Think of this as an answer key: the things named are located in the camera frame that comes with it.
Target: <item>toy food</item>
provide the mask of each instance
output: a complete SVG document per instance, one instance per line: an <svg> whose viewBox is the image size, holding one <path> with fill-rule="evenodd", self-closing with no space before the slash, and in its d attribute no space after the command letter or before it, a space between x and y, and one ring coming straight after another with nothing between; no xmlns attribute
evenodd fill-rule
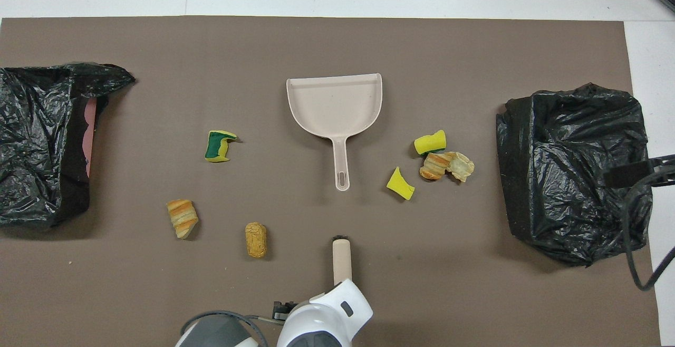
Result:
<svg viewBox="0 0 675 347"><path fill-rule="evenodd" d="M251 222L244 229L246 234L246 251L249 256L263 258L267 253L267 229L258 222Z"/></svg>
<svg viewBox="0 0 675 347"><path fill-rule="evenodd" d="M420 168L420 176L436 181L445 176L449 165L450 158L446 154L430 152L424 160L424 166Z"/></svg>
<svg viewBox="0 0 675 347"><path fill-rule="evenodd" d="M451 172L456 179L466 182L466 177L471 176L475 168L473 161L460 152L446 152L444 155L450 158L448 172Z"/></svg>
<svg viewBox="0 0 675 347"><path fill-rule="evenodd" d="M176 236L181 239L188 237L195 224L199 222L192 201L186 199L172 200L167 203L167 209L169 210L169 217L171 217L171 224L176 230Z"/></svg>

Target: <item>black clamp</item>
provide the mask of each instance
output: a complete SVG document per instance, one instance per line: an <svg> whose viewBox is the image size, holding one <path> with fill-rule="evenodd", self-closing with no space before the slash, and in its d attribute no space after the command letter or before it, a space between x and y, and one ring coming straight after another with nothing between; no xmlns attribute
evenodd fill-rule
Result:
<svg viewBox="0 0 675 347"><path fill-rule="evenodd" d="M272 319L277 319L278 321L285 321L288 318L288 314L297 306L293 301L286 302L282 304L280 301L274 301L274 309L272 310Z"/></svg>
<svg viewBox="0 0 675 347"><path fill-rule="evenodd" d="M608 188L629 188L650 174L661 171L661 167L675 166L675 155L655 157L653 159L633 162L628 165L614 167L604 174ZM668 186L675 184L675 172L658 179L651 186Z"/></svg>

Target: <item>pink object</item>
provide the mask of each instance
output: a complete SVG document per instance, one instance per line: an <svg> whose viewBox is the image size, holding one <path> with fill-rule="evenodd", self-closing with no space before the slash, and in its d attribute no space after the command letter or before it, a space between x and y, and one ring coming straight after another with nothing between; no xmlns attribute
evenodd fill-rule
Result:
<svg viewBox="0 0 675 347"><path fill-rule="evenodd" d="M86 159L86 176L89 177L89 168L91 166L91 149L94 142L94 121L96 121L96 99L90 98L84 107L84 121L88 124L82 138L82 152Z"/></svg>

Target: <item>green and yellow sponge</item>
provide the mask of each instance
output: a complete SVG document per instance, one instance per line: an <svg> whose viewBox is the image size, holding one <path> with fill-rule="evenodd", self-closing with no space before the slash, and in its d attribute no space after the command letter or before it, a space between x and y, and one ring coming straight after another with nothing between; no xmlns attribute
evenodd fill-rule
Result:
<svg viewBox="0 0 675 347"><path fill-rule="evenodd" d="M227 131L209 131L209 143L204 158L209 162L229 161L227 153L227 141L235 140L237 136Z"/></svg>
<svg viewBox="0 0 675 347"><path fill-rule="evenodd" d="M424 135L421 138L416 138L414 141L415 150L420 156L426 155L429 152L438 152L446 149L446 132L439 129L432 135Z"/></svg>

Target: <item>sponge piece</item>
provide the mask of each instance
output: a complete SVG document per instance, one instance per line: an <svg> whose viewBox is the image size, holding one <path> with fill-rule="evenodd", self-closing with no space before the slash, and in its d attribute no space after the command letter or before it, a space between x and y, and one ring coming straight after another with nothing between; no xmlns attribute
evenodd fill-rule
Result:
<svg viewBox="0 0 675 347"><path fill-rule="evenodd" d="M415 192L415 188L408 185L405 179L403 179L403 176L401 176L399 167L396 167L393 171L393 174L387 183L387 188L392 189L396 194L402 196L406 200L410 200L410 198L412 198L412 193Z"/></svg>
<svg viewBox="0 0 675 347"><path fill-rule="evenodd" d="M235 140L237 136L227 131L209 131L209 143L204 158L210 162L229 161L227 153L227 140Z"/></svg>
<svg viewBox="0 0 675 347"><path fill-rule="evenodd" d="M433 135L424 135L421 138L416 138L414 144L415 150L420 155L444 150L446 149L446 132L440 129Z"/></svg>

